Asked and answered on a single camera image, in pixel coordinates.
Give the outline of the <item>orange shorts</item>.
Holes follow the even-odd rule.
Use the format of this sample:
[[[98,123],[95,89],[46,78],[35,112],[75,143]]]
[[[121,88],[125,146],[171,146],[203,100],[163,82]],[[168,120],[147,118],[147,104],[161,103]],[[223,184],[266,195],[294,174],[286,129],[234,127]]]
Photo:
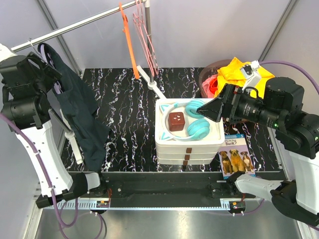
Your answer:
[[[209,90],[214,94],[218,90],[218,80],[217,78],[211,79],[209,82]]]

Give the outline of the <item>pink shorts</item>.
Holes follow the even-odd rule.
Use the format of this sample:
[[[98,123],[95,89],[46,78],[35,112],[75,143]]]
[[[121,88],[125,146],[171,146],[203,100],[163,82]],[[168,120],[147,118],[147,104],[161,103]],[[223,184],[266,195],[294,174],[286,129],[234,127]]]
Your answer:
[[[204,92],[206,93],[206,95],[207,95],[208,98],[214,98],[214,96],[215,96],[215,93],[212,94],[212,93],[210,92],[210,90],[209,90],[209,82],[210,82],[211,79],[214,79],[214,78],[217,78],[217,74],[210,76],[209,78],[207,78],[207,79],[202,83],[203,90],[204,90]]]

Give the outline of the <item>lavender plastic hanger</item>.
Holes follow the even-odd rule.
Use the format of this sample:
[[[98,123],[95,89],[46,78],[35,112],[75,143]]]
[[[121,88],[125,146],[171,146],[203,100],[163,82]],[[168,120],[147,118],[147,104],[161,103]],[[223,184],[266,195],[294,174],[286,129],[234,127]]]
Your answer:
[[[41,53],[43,60],[47,64],[49,64],[51,67],[55,68],[53,60],[52,60],[49,52],[45,49],[45,45],[43,45],[43,44],[40,46],[40,53]],[[61,94],[63,92],[59,80],[54,84],[54,90],[55,90],[56,94]]]

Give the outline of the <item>yellow shorts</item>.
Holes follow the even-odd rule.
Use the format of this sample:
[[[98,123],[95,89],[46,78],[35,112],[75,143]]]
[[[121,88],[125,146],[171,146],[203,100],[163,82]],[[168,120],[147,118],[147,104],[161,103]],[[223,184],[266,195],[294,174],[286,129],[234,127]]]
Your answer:
[[[245,64],[249,64],[250,62],[241,62],[238,58],[234,57],[232,61],[224,67],[221,67],[217,70],[217,90],[214,94],[215,97],[222,91],[225,84],[234,84],[240,87],[243,87],[246,83],[246,79],[244,75],[241,73],[240,68]],[[258,73],[261,75],[261,80],[255,86],[258,90],[258,95],[261,98],[264,98],[265,86],[266,82],[274,78],[275,76],[266,70],[263,67],[258,69]]]

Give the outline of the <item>navy blue shorts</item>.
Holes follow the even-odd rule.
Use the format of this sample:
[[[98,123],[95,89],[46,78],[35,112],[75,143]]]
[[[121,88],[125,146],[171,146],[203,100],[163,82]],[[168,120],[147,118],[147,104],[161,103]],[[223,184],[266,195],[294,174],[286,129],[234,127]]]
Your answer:
[[[105,143],[110,134],[110,128],[96,119],[98,103],[94,92],[71,68],[59,54],[47,43],[55,69],[62,75],[60,81],[62,93],[54,94],[59,101],[63,116],[74,131],[76,140],[84,154],[84,162],[90,171],[100,172],[106,158]]]

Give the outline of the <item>orange plastic hanger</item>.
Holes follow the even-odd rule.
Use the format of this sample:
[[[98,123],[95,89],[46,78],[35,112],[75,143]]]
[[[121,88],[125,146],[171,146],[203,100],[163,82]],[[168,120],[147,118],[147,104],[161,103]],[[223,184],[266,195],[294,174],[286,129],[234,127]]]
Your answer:
[[[123,7],[122,7],[121,3],[119,3],[119,10],[120,10],[120,13],[121,13],[122,19],[123,19],[123,25],[124,25],[123,33],[125,34],[126,40],[127,40],[127,45],[128,45],[129,55],[130,55],[131,64],[132,64],[132,68],[133,68],[134,78],[139,79],[140,75],[139,75],[139,72],[137,69],[136,60],[135,60],[135,56],[134,56],[134,50],[133,50],[132,41],[131,41],[128,18],[123,11]]]

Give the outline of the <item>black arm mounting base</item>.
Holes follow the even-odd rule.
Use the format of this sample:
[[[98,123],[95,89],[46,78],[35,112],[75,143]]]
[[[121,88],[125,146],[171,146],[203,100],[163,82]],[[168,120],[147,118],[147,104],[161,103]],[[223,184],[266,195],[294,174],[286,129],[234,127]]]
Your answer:
[[[208,209],[241,200],[220,172],[106,172],[111,209]]]

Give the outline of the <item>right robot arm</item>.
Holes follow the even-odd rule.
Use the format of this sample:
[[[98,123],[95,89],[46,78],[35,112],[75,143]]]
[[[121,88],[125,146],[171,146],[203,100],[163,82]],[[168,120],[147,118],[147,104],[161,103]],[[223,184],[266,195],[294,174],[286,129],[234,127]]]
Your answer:
[[[250,96],[249,87],[226,84],[220,94],[197,109],[215,122],[250,121],[275,130],[289,153],[295,178],[271,181],[239,170],[227,179],[231,197],[251,194],[272,202],[286,217],[319,226],[319,118],[302,110],[304,88],[287,77],[266,82],[263,97]]]

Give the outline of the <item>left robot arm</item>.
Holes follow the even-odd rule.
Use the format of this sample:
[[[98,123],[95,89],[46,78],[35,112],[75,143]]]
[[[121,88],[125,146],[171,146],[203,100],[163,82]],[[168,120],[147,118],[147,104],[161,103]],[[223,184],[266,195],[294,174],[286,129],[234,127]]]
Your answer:
[[[62,200],[77,199],[89,191],[103,197],[108,185],[98,173],[70,175],[64,167],[54,142],[51,115],[59,118],[47,98],[47,92],[61,74],[35,53],[17,55],[0,46],[3,108],[0,117],[26,149],[39,178],[41,194],[38,208]]]

